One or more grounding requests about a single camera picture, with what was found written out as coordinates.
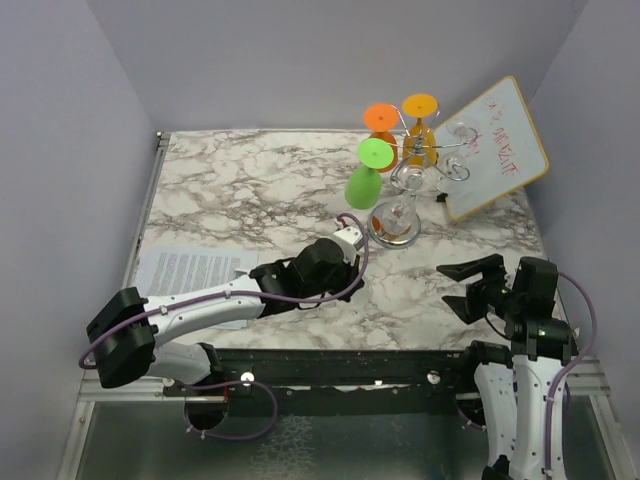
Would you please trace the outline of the yellow plastic wine glass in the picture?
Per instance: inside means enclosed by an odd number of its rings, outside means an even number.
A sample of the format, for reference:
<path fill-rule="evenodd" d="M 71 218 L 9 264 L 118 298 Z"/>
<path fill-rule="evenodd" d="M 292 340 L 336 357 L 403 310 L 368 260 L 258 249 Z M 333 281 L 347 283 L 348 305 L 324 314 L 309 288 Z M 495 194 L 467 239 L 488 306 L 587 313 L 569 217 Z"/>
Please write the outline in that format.
<path fill-rule="evenodd" d="M 403 159 L 409 165 L 430 168 L 437 161 L 435 133 L 427 124 L 427 118 L 438 112 L 438 102 L 427 93 L 407 97 L 402 103 L 402 112 L 415 120 L 408 129 L 403 142 Z"/>

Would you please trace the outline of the green plastic wine glass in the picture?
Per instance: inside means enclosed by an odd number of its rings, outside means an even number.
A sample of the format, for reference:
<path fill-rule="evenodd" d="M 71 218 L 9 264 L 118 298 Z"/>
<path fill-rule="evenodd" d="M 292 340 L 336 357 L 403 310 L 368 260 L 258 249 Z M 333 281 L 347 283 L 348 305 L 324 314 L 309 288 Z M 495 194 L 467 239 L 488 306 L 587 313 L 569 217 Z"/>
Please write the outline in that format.
<path fill-rule="evenodd" d="M 351 174 L 344 197 L 348 205 L 357 210 L 374 207 L 382 190 L 381 170 L 394 159 L 392 147 L 384 140 L 367 138 L 357 148 L 360 166 Z"/>

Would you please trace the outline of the orange plastic wine glass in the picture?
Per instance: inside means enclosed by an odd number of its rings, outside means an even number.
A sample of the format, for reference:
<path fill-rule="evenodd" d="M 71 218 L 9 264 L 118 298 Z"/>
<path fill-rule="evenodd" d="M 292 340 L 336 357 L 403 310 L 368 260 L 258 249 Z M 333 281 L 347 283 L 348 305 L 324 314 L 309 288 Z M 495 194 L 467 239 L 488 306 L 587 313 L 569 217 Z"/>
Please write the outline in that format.
<path fill-rule="evenodd" d="M 391 171 L 398 163 L 397 141 L 391 133 L 391 130 L 399 121 L 399 113 L 396 107 L 389 103 L 375 103 L 365 110 L 363 120 L 371 130 L 369 137 L 385 141 L 392 149 L 393 160 L 386 167 L 378 169 L 380 173 Z"/>

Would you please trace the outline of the clear wine glass front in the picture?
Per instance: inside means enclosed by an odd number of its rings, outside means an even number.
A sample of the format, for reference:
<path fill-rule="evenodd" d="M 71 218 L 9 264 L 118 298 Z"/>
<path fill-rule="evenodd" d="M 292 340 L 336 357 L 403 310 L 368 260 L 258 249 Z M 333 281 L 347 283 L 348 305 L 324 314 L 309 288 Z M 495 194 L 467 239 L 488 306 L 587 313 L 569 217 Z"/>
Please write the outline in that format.
<path fill-rule="evenodd" d="M 417 194 L 424 184 L 424 169 L 406 164 L 391 175 L 391 183 L 399 194 L 385 204 L 381 226 L 385 236 L 408 242 L 417 237 L 420 219 L 417 214 Z"/>

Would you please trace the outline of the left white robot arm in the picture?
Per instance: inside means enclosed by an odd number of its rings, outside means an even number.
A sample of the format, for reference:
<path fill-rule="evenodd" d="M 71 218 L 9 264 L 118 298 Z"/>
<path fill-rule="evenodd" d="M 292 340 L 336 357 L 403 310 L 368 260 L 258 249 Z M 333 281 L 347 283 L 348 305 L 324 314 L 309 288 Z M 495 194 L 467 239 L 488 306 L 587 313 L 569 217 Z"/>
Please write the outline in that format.
<path fill-rule="evenodd" d="M 184 346 L 177 338 L 222 323 L 280 315 L 304 305 L 348 302 L 364 285 L 365 239 L 340 233 L 316 240 L 297 256 L 255 267 L 224 284 L 165 297 L 118 291 L 86 328 L 90 341 L 79 365 L 94 369 L 105 389 L 150 375 L 187 384 L 206 395 L 220 385 L 212 348 Z"/>

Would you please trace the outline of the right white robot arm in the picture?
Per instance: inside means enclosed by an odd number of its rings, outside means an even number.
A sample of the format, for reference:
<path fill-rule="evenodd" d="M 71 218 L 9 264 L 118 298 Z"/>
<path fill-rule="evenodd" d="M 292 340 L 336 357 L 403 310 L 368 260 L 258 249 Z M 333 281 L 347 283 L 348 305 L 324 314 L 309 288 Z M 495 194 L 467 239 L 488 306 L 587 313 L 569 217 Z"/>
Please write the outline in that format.
<path fill-rule="evenodd" d="M 474 341 L 459 367 L 461 383 L 482 403 L 489 441 L 483 478 L 566 478 L 566 376 L 578 350 L 569 325 L 553 316 L 556 265 L 523 257 L 513 281 L 499 254 L 437 270 L 466 284 L 464 295 L 443 299 L 465 324 L 490 314 L 505 323 L 507 345 Z"/>

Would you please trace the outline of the clear wine glass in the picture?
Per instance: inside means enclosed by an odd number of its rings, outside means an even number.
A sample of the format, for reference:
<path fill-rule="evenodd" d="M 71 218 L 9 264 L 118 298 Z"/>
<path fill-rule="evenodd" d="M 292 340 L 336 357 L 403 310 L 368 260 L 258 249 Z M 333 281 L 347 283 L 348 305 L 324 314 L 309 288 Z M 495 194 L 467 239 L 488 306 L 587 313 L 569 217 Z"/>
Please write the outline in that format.
<path fill-rule="evenodd" d="M 385 236 L 408 242 L 417 237 L 420 219 L 417 214 L 417 194 L 424 184 L 424 169 L 406 164 L 391 175 L 391 183 L 399 194 L 385 204 L 381 226 Z"/>
<path fill-rule="evenodd" d="M 453 117 L 444 124 L 444 128 L 451 139 L 438 142 L 435 168 L 440 174 L 438 189 L 441 192 L 444 192 L 448 182 L 456 184 L 470 178 L 471 172 L 461 149 L 476 144 L 480 134 L 480 125 L 468 116 Z"/>

